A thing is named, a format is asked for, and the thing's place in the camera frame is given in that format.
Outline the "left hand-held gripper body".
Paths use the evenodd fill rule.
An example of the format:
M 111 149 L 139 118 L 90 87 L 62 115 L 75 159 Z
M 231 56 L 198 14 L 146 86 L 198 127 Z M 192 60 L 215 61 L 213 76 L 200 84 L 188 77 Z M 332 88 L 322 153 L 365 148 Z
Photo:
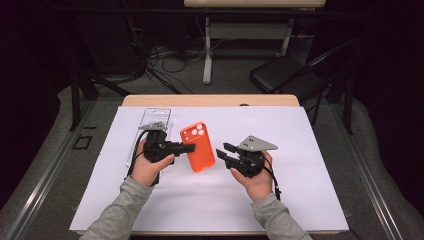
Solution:
M 163 122 L 143 125 L 141 130 L 147 134 L 142 154 L 150 162 L 159 162 L 171 154 L 175 157 L 182 154 L 182 145 L 180 143 L 166 140 L 167 126 Z

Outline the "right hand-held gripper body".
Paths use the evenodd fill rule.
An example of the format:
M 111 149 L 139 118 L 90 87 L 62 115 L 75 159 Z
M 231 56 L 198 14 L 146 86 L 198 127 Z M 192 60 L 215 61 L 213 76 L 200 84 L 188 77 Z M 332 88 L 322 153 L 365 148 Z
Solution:
M 254 177 L 264 168 L 265 150 L 277 150 L 278 146 L 255 136 L 248 136 L 237 147 L 238 158 L 229 157 L 225 162 L 227 169 L 237 169 L 245 177 Z

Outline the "orange phone case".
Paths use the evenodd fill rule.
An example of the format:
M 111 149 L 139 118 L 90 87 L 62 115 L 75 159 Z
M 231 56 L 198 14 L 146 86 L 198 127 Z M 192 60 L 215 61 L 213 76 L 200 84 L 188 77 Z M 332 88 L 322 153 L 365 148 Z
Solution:
M 187 154 L 192 171 L 199 173 L 215 164 L 208 130 L 204 122 L 189 125 L 180 131 L 184 144 L 194 144 L 193 152 Z

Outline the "clear plastic packaging tray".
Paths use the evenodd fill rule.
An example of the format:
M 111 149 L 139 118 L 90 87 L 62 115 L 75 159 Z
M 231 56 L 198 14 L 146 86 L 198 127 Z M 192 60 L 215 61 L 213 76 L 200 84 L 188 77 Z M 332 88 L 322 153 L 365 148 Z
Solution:
M 132 156 L 134 151 L 136 150 L 135 145 L 139 142 L 139 137 L 143 132 L 142 127 L 145 125 L 152 125 L 158 122 L 161 122 L 165 125 L 165 132 L 167 133 L 166 139 L 170 139 L 173 127 L 173 123 L 171 120 L 171 110 L 169 108 L 146 108 L 143 112 L 140 123 L 138 124 L 137 131 L 135 133 L 135 138 L 130 148 L 130 153 L 126 162 L 127 168 L 131 166 Z

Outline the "person's left hand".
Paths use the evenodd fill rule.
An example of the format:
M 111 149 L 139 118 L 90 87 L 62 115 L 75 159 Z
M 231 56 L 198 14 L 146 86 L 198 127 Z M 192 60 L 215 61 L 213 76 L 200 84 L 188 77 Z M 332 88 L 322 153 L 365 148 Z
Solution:
M 153 185 L 158 174 L 174 161 L 175 155 L 170 154 L 162 160 L 152 163 L 144 157 L 145 142 L 146 140 L 143 139 L 139 143 L 131 177 L 139 184 L 150 187 Z

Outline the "person's right hand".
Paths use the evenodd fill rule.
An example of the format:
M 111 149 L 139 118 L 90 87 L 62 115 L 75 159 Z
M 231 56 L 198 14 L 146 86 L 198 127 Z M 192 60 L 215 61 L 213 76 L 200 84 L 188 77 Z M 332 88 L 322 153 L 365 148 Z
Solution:
M 262 154 L 265 158 L 264 169 L 252 178 L 245 177 L 237 169 L 230 169 L 233 177 L 245 188 L 253 202 L 257 202 L 273 192 L 273 177 L 269 173 L 272 157 L 267 151 L 263 151 Z

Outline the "white table sheet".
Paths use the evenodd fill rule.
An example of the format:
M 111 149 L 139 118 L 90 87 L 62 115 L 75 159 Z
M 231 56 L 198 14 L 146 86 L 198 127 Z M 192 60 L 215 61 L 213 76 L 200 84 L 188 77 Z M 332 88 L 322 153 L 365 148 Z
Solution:
M 121 107 L 94 166 L 86 191 L 70 225 L 85 231 L 117 197 L 128 172 L 130 155 L 145 110 Z M 273 170 L 281 200 L 291 216 L 309 232 L 348 228 L 307 115 L 301 107 L 236 106 L 174 107 L 169 140 L 183 128 L 204 122 L 213 149 L 237 145 L 253 135 L 276 145 Z M 251 200 L 222 160 L 200 172 L 186 156 L 161 173 L 132 231 L 152 235 L 260 234 Z

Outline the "black folding chair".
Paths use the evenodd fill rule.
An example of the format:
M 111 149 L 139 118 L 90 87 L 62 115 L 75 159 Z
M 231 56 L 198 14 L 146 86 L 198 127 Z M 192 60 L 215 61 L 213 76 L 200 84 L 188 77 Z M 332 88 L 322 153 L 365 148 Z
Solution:
M 292 57 L 273 59 L 251 70 L 249 79 L 265 94 L 291 94 L 303 104 L 306 100 L 321 94 L 341 75 L 337 71 L 320 75 L 318 71 L 344 58 L 356 43 L 356 38 L 351 39 L 306 64 L 301 64 Z

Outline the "white-legged desk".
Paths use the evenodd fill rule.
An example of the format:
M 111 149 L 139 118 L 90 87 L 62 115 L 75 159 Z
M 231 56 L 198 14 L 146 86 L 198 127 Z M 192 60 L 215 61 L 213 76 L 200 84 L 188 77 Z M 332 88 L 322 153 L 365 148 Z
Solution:
M 184 6 L 203 8 L 206 10 L 247 8 L 262 9 L 316 9 L 322 8 L 326 0 L 184 0 Z M 285 56 L 288 49 L 294 19 L 282 23 L 215 23 L 205 18 L 205 61 L 203 83 L 211 83 L 212 74 L 212 39 L 273 39 L 281 40 L 281 50 L 278 57 Z

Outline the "black metal stand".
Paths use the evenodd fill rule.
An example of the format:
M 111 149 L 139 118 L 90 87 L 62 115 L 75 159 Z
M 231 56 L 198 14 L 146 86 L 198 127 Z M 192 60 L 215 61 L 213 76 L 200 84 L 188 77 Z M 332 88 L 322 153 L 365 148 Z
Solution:
M 330 84 L 330 89 L 325 94 L 325 99 L 329 104 L 338 103 L 343 98 L 342 123 L 349 135 L 352 130 L 352 104 L 353 104 L 354 79 L 352 76 L 337 76 Z
M 74 131 L 82 121 L 80 93 L 83 93 L 89 101 L 97 100 L 99 98 L 99 92 L 95 88 L 96 84 L 105 86 L 123 97 L 128 96 L 130 92 L 86 67 L 76 53 L 75 45 L 72 40 L 68 41 L 66 50 L 68 51 L 68 59 L 73 71 L 73 77 L 70 84 L 72 99 L 72 125 L 70 130 Z

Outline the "black square floor frame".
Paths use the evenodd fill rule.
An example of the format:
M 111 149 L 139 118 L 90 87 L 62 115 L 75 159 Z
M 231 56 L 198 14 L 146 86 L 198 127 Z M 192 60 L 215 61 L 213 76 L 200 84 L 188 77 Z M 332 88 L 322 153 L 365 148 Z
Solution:
M 80 134 L 73 144 L 73 150 L 87 150 L 91 144 L 93 137 Z

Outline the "aluminium floor rail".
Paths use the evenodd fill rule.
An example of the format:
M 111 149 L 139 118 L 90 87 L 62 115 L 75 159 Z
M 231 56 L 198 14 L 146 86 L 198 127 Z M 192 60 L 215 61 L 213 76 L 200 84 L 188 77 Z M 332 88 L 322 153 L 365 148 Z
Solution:
M 22 240 L 57 178 L 81 125 L 90 116 L 95 101 L 83 104 L 82 121 L 71 131 L 71 106 L 61 103 L 59 114 L 17 188 L 0 210 L 0 240 Z
M 372 174 L 365 161 L 364 156 L 354 138 L 346 130 L 342 121 L 342 110 L 337 105 L 329 105 L 332 115 L 335 118 L 339 131 L 341 132 L 344 141 L 347 143 L 348 149 L 353 157 L 356 171 L 362 181 L 362 184 L 367 192 L 368 198 L 374 208 L 374 211 L 380 221 L 380 224 L 387 236 L 388 240 L 404 240 L 394 217 L 389 210 L 389 207 L 383 198 Z

